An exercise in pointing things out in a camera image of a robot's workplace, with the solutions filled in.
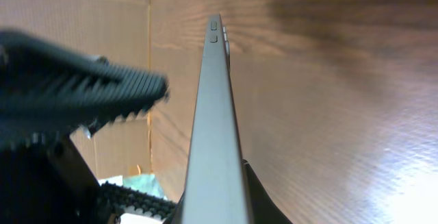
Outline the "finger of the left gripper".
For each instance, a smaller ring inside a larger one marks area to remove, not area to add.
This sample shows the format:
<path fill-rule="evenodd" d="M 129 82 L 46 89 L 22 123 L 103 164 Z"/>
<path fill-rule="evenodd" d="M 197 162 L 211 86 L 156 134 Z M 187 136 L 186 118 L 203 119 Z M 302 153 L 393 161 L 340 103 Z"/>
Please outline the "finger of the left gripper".
<path fill-rule="evenodd" d="M 99 200 L 116 214 L 137 214 L 154 219 L 166 219 L 177 206 L 175 202 L 110 183 L 100 186 Z"/>

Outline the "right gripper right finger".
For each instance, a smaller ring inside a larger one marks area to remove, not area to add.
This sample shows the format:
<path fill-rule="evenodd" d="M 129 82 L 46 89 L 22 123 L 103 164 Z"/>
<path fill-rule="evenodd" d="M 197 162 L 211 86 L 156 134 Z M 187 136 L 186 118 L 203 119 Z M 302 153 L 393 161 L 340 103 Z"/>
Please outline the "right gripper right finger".
<path fill-rule="evenodd" d="M 247 160 L 243 160 L 243 166 L 248 182 L 254 224 L 292 224 L 273 200 L 271 200 Z"/>

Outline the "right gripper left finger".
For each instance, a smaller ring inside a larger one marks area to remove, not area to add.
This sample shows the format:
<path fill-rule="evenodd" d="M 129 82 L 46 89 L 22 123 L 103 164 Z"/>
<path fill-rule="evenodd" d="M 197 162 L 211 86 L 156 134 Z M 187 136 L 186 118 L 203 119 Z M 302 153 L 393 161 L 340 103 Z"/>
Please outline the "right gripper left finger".
<path fill-rule="evenodd" d="M 164 97 L 164 75 L 91 60 L 18 30 L 1 31 L 1 148 L 34 134 L 96 132 Z"/>

